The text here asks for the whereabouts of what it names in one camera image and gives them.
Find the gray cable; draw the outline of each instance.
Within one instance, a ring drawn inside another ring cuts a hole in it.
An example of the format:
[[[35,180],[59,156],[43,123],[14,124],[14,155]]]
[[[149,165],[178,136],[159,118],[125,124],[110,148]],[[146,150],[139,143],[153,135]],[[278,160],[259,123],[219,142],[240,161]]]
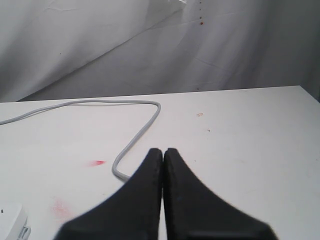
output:
[[[30,115],[36,114],[38,112],[43,112],[47,110],[57,109],[64,106],[74,105],[74,104],[85,104],[85,103],[104,103],[104,104],[151,104],[157,106],[156,112],[153,114],[153,116],[150,118],[150,120],[138,131],[138,133],[131,139],[131,141],[125,146],[125,148],[116,156],[113,165],[112,165],[112,173],[121,179],[122,181],[126,182],[130,177],[128,175],[123,174],[122,172],[117,170],[117,166],[121,159],[126,155],[126,153],[135,145],[135,143],[141,138],[141,136],[150,128],[152,123],[156,120],[158,117],[160,111],[161,111],[161,105],[159,102],[156,101],[146,101],[146,100],[78,100],[78,101],[68,101],[65,103],[53,105],[53,106],[46,106],[42,108],[38,108],[35,110],[32,110],[30,112],[27,112],[25,114],[22,114],[20,116],[0,121],[0,125],[13,123],[19,120],[22,120],[24,118],[29,117]]]

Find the pink stain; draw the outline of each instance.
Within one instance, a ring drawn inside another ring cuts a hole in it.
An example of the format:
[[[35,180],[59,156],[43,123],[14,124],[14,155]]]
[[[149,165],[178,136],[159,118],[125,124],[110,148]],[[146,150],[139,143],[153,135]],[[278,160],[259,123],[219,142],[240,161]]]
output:
[[[56,220],[59,222],[66,222],[73,218],[73,214],[67,207],[67,204],[59,198],[54,198],[54,203],[51,208]]]
[[[102,164],[105,164],[106,161],[92,161],[90,164],[89,164],[89,167],[95,167],[95,166],[99,166],[99,165],[102,165]]]

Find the white device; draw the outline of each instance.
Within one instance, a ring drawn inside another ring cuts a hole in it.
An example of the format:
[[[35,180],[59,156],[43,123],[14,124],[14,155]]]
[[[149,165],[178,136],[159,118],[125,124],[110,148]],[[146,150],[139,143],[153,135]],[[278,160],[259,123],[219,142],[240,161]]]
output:
[[[0,240],[27,240],[31,228],[26,223],[27,214],[20,203],[0,202]]]

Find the white tabletop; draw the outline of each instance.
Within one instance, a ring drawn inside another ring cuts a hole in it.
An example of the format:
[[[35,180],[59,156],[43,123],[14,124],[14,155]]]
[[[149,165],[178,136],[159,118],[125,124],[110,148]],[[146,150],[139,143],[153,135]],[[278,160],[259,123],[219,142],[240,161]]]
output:
[[[269,223],[280,240],[319,239],[320,104],[301,87],[106,99],[162,104],[119,164],[124,173],[131,175],[149,148],[177,148],[212,191]],[[1,103],[0,121],[66,101]],[[62,223],[123,185],[111,173],[114,158],[155,110],[66,106],[0,126],[0,202],[23,204],[30,240],[52,239]],[[162,208],[160,240],[165,231]]]

